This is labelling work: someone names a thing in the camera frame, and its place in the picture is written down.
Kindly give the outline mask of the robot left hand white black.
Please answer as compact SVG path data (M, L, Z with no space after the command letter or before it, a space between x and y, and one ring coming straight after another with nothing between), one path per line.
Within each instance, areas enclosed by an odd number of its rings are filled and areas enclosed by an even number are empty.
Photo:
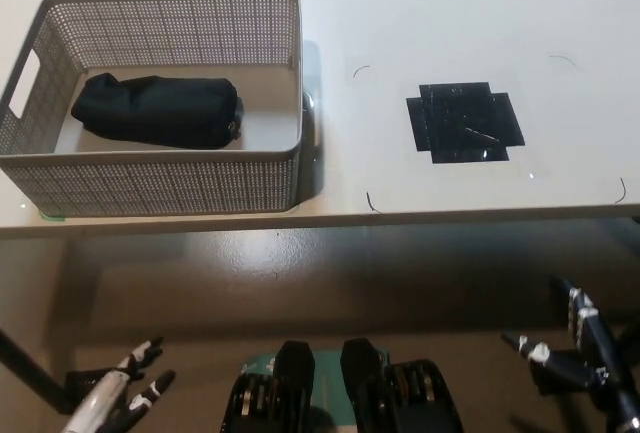
M144 369L162 353L162 336L141 343L111 368L89 391L62 432L130 432L168 390L176 377L167 370L152 381L146 389L126 399L132 382L144 378Z

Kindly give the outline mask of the robot right hand white black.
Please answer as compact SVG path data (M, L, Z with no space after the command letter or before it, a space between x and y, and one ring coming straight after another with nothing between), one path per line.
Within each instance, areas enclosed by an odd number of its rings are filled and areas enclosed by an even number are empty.
M526 360L540 394L593 390L603 383L606 374L587 340L585 321L598 315L599 310L582 288L565 277L551 277L549 291L551 305L564 322L572 347L554 350L544 341L513 331L502 332L501 340Z

